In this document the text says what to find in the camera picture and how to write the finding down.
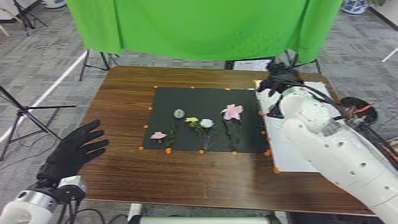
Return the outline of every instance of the artificial flower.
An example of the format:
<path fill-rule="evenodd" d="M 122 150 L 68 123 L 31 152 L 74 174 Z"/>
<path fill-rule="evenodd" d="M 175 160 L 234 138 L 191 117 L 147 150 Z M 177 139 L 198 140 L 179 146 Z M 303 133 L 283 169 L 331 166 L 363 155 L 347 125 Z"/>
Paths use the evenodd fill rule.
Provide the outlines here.
<path fill-rule="evenodd" d="M 159 140 L 159 139 L 164 138 L 164 136 L 166 136 L 166 134 L 163 134 L 163 133 L 157 131 L 157 132 L 154 132 L 154 134 L 152 134 L 152 136 L 150 136 L 150 139 Z"/>
<path fill-rule="evenodd" d="M 232 118 L 239 120 L 239 113 L 243 112 L 243 107 L 234 106 L 234 104 L 227 105 L 227 109 L 221 110 L 223 119 L 230 120 Z"/>
<path fill-rule="evenodd" d="M 182 112 L 182 110 L 180 110 L 180 109 L 175 109 L 175 111 L 173 111 L 173 118 L 175 118 L 175 119 L 180 119 L 182 116 L 184 116 L 184 112 Z"/>
<path fill-rule="evenodd" d="M 202 120 L 200 120 L 200 126 L 202 126 L 204 128 L 211 128 L 212 125 L 214 125 L 214 122 L 212 122 L 209 119 L 202 119 Z"/>
<path fill-rule="evenodd" d="M 188 117 L 186 119 L 184 119 L 184 122 L 196 122 L 198 121 L 198 119 L 195 118 L 195 117 Z"/>

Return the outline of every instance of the black glove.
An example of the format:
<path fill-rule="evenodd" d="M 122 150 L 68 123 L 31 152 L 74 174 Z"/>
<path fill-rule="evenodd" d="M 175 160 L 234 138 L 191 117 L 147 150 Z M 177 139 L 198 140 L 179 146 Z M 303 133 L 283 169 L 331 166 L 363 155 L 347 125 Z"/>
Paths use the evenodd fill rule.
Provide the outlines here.
<path fill-rule="evenodd" d="M 56 149 L 40 166 L 36 179 L 58 184 L 61 178 L 77 174 L 83 164 L 104 153 L 108 140 L 90 142 L 104 132 L 92 131 L 99 127 L 99 120 L 81 126 L 60 140 Z"/>

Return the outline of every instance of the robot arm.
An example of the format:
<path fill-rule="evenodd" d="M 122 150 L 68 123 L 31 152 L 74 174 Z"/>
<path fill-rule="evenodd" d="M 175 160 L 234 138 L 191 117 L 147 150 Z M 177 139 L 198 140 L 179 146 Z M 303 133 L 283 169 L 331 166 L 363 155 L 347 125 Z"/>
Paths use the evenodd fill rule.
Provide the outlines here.
<path fill-rule="evenodd" d="M 398 220 L 398 174 L 374 145 L 301 87 L 282 92 L 280 134 L 319 174 L 360 200 L 385 224 Z"/>
<path fill-rule="evenodd" d="M 84 185 L 76 173 L 83 164 L 102 154 L 108 140 L 86 144 L 102 136 L 95 120 L 61 139 L 36 174 L 36 182 L 3 207 L 0 224 L 45 224 L 58 204 L 81 201 Z"/>

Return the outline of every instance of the orange marker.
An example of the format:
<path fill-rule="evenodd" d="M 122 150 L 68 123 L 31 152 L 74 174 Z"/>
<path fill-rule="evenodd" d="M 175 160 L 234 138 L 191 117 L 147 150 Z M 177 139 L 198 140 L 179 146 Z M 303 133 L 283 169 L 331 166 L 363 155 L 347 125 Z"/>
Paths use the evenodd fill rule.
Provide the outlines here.
<path fill-rule="evenodd" d="M 266 156 L 271 156 L 271 151 L 269 151 L 269 149 L 266 149 L 266 151 L 264 151 L 264 155 L 266 155 Z"/>
<path fill-rule="evenodd" d="M 278 174 L 278 173 L 280 173 L 280 171 L 278 171 L 276 167 L 273 167 L 273 173 L 275 173 L 275 174 Z"/>

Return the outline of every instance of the black cloth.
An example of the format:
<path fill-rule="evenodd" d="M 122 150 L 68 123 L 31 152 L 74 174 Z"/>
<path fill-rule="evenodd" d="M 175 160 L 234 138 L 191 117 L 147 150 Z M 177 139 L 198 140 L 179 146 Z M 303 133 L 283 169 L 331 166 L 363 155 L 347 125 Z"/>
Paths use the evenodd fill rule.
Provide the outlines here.
<path fill-rule="evenodd" d="M 230 145 L 225 134 L 225 126 L 221 123 L 220 111 L 227 105 L 243 106 L 241 113 L 241 139 L 237 146 Z M 145 149 L 163 150 L 166 147 L 166 138 L 170 135 L 172 125 L 177 126 L 175 141 L 172 150 L 198 151 L 200 138 L 195 130 L 188 127 L 184 118 L 177 120 L 172 116 L 173 110 L 184 111 L 184 118 L 196 117 L 211 119 L 214 122 L 214 142 L 207 151 L 230 152 L 235 150 L 241 153 L 262 152 L 266 150 L 266 138 L 260 134 L 264 130 L 262 117 L 257 115 L 259 105 L 255 91 L 251 90 L 223 90 L 205 88 L 156 88 L 152 98 L 152 111 L 148 118 L 148 128 L 145 131 L 141 146 Z M 150 139 L 154 132 L 163 132 L 166 138 L 163 143 Z"/>

